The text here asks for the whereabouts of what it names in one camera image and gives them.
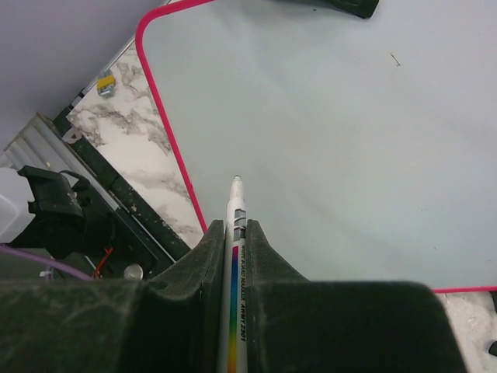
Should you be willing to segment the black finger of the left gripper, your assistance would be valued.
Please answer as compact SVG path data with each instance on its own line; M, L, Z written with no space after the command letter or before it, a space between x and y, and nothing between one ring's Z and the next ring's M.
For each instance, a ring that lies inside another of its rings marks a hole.
M331 9L360 19L370 19L375 13L379 0L283 0L282 3L307 6L313 10Z

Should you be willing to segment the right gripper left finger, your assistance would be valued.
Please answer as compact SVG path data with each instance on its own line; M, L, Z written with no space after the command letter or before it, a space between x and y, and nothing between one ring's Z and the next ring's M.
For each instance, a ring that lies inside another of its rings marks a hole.
M4 281L3 372L213 372L224 224L151 281Z

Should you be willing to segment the white whiteboard marker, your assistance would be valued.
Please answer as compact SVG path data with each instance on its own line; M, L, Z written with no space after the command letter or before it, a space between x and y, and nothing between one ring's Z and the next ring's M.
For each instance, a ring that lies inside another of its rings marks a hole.
M242 178L231 183L224 233L218 372L247 372L245 236L247 214Z

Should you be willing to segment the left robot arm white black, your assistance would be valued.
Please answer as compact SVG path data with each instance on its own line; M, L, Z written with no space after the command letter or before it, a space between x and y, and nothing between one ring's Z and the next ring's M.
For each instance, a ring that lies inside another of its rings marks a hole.
M76 145L71 185L67 172L33 166L1 169L1 244L14 254L46 249L117 263L169 267L189 247L91 145Z

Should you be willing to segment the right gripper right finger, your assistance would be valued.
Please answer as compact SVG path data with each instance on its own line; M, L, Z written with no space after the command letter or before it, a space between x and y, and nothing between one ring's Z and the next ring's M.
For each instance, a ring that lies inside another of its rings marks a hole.
M444 308L422 284L310 281L247 227L251 372L463 372Z

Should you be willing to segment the pink-framed whiteboard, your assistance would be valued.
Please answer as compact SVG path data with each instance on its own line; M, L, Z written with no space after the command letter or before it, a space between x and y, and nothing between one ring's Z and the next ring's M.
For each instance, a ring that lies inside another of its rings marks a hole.
M136 47L196 216L320 281L496 285L496 3L181 1Z

